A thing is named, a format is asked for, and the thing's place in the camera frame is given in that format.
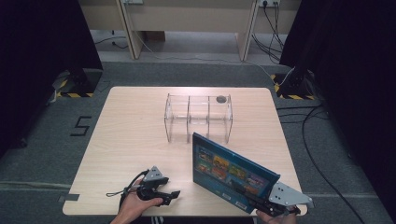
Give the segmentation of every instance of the power outlet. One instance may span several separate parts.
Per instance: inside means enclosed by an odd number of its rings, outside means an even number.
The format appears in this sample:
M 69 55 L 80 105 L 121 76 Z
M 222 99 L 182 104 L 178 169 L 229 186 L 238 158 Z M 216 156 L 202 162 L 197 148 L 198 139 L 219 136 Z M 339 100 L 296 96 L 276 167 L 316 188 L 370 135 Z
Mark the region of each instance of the power outlet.
M 276 3 L 280 5 L 280 0 L 259 0 L 259 7 L 263 7 L 264 1 L 267 1 L 267 7 L 275 7 Z

